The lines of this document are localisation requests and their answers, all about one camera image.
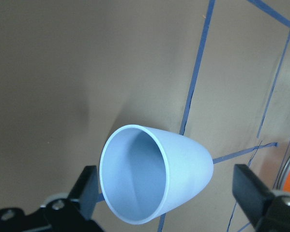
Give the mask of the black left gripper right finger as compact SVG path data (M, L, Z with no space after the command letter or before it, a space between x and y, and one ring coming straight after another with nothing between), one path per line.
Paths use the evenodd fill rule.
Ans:
M253 227L265 216L274 194L245 164L233 169L233 196Z

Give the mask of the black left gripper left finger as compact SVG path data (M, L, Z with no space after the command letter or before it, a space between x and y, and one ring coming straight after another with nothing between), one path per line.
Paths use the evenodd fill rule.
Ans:
M98 174L95 165L84 167L67 199L86 220L91 219L98 200Z

